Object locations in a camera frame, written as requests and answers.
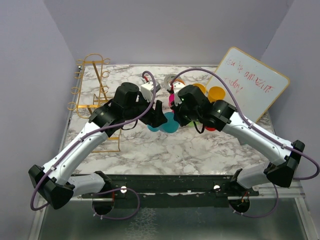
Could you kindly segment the cyan wine glass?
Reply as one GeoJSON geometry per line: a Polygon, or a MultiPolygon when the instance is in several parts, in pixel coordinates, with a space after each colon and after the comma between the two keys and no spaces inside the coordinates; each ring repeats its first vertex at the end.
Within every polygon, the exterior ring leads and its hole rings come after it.
{"type": "Polygon", "coordinates": [[[167,119],[167,122],[160,125],[159,127],[151,127],[150,125],[147,125],[147,128],[151,132],[158,132],[161,131],[163,133],[175,133],[179,128],[179,123],[174,120],[174,113],[173,112],[166,112],[164,116],[167,119]]]}

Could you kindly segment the pink wine glass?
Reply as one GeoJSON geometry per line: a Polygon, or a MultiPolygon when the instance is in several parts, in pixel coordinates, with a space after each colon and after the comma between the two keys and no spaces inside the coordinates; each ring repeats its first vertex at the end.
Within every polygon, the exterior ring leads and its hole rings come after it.
{"type": "Polygon", "coordinates": [[[170,94],[170,96],[168,98],[168,106],[172,112],[174,112],[174,110],[172,109],[172,106],[175,104],[174,100],[175,100],[175,94],[174,93],[170,94]]]}

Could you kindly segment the yellow wine glass front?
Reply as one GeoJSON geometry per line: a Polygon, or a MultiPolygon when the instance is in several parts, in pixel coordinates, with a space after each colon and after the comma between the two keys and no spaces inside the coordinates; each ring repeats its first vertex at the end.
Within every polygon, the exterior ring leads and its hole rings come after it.
{"type": "Polygon", "coordinates": [[[195,87],[198,87],[204,95],[206,94],[206,87],[205,87],[203,84],[194,83],[193,85],[194,85],[195,87]]]}

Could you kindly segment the yellow wine glass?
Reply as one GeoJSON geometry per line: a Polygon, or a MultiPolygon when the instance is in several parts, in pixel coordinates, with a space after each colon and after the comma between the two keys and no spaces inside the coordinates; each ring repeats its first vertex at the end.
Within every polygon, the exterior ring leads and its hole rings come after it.
{"type": "Polygon", "coordinates": [[[203,84],[194,83],[193,85],[194,85],[195,87],[198,87],[204,95],[206,94],[206,87],[205,87],[203,84]]]}
{"type": "Polygon", "coordinates": [[[225,96],[226,92],[223,88],[219,86],[213,86],[209,89],[207,98],[211,103],[213,103],[217,100],[223,100],[225,96]]]}

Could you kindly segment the red wine glass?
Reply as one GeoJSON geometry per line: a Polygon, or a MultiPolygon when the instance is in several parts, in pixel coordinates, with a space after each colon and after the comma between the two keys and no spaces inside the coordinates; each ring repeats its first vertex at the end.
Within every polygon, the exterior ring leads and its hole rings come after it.
{"type": "Polygon", "coordinates": [[[214,127],[207,127],[207,126],[205,126],[204,128],[205,128],[207,131],[210,131],[210,132],[213,132],[213,131],[216,130],[214,127]]]}

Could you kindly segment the orange wine glass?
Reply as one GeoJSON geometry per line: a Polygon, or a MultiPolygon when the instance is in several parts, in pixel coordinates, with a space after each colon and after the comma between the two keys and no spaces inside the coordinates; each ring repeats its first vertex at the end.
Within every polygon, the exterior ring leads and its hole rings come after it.
{"type": "Polygon", "coordinates": [[[186,85],[185,82],[182,79],[177,78],[173,84],[181,83],[182,85],[186,85]]]}

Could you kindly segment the gold wire glass rack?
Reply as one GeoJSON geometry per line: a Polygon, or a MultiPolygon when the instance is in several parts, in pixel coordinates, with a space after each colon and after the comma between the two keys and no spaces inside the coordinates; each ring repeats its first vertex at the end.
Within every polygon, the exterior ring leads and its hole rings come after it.
{"type": "Polygon", "coordinates": [[[114,96],[107,84],[110,76],[109,64],[111,60],[99,53],[88,54],[83,59],[77,59],[78,70],[74,73],[76,84],[71,88],[72,101],[68,103],[70,111],[69,122],[64,144],[67,145],[82,129],[76,124],[85,124],[97,108],[106,104],[114,96]]]}

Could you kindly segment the green wine glass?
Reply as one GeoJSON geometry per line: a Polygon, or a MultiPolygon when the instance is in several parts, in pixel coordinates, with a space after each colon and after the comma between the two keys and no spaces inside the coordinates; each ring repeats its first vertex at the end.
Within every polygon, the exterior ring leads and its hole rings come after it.
{"type": "MultiPolygon", "coordinates": [[[[199,123],[198,121],[195,121],[195,124],[196,124],[197,126],[200,125],[200,123],[199,123]]],[[[187,124],[187,126],[188,126],[188,127],[194,127],[195,125],[194,125],[194,122],[191,121],[190,123],[187,124]]]]}

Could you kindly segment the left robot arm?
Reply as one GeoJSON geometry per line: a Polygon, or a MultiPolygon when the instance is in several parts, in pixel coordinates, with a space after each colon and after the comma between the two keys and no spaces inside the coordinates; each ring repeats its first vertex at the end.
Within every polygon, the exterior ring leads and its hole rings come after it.
{"type": "Polygon", "coordinates": [[[154,94],[160,90],[158,82],[141,86],[123,82],[114,97],[96,108],[80,133],[56,157],[43,166],[33,165],[29,177],[35,190],[55,210],[73,197],[97,194],[103,198],[111,190],[111,182],[102,172],[73,176],[80,163],[101,143],[123,127],[125,121],[141,121],[153,128],[168,120],[162,102],[154,94]]]}

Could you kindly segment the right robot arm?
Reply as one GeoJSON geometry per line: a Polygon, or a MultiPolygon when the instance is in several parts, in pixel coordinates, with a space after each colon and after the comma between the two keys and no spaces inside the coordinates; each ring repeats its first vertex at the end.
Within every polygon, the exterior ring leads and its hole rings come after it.
{"type": "Polygon", "coordinates": [[[253,186],[273,183],[279,187],[291,186],[304,143],[277,137],[252,121],[244,121],[239,111],[224,100],[210,102],[199,87],[177,82],[173,86],[174,101],[171,109],[174,120],[180,126],[199,122],[204,127],[214,128],[229,134],[251,146],[269,161],[260,165],[239,169],[233,175],[229,189],[240,196],[253,186]]]}

